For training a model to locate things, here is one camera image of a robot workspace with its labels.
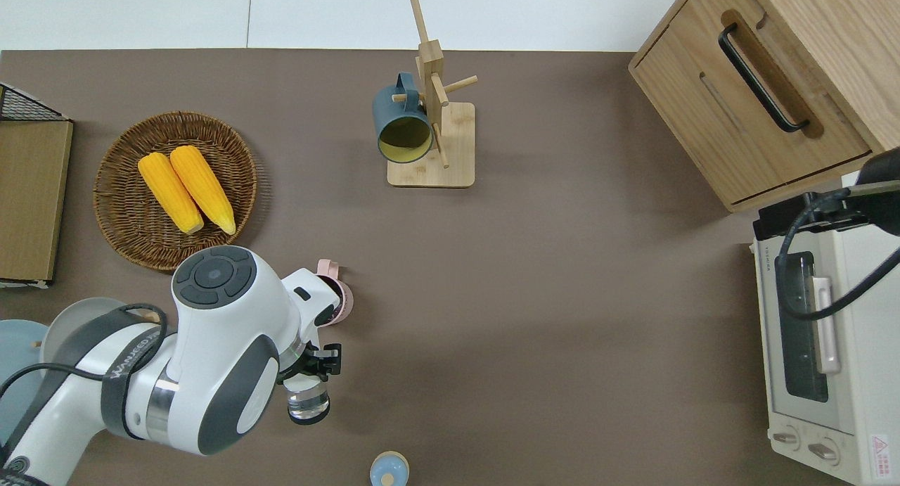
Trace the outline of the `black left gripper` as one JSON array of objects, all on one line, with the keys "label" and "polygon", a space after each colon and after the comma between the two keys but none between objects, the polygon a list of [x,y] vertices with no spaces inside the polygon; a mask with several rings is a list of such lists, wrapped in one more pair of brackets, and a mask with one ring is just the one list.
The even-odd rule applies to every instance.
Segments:
[{"label": "black left gripper", "polygon": [[323,373],[319,371],[319,358],[313,352],[318,351],[318,347],[312,345],[312,342],[306,342],[299,357],[295,359],[289,366],[285,367],[278,373],[278,384],[282,385],[286,390],[299,390],[299,375],[305,375],[326,381],[331,376],[340,375],[342,368],[342,345],[327,344],[323,346]]}]

